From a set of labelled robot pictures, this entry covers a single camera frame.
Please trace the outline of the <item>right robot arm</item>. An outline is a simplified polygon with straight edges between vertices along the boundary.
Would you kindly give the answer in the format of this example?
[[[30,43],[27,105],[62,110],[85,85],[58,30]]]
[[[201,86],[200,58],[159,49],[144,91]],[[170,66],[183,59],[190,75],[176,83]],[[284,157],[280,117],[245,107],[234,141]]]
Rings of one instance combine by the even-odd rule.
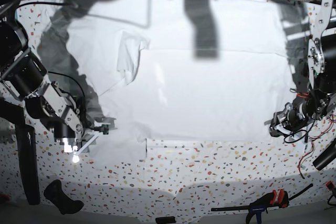
[[[107,158],[97,140],[110,137],[112,126],[104,120],[99,108],[98,95],[91,85],[81,89],[82,96],[74,98],[57,83],[49,81],[49,71],[28,45],[24,27],[15,19],[20,0],[1,0],[1,83],[25,108],[32,118],[38,119],[55,140],[73,154],[79,162],[83,152],[95,158]]]

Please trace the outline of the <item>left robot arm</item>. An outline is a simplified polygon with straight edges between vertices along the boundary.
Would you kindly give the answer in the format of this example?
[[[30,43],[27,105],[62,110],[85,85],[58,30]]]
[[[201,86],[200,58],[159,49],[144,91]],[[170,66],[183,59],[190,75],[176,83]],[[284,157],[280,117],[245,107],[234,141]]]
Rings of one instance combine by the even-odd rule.
[[[335,111],[335,0],[308,8],[297,1],[280,4],[297,97],[274,113],[269,134],[293,142],[306,140],[313,124]]]

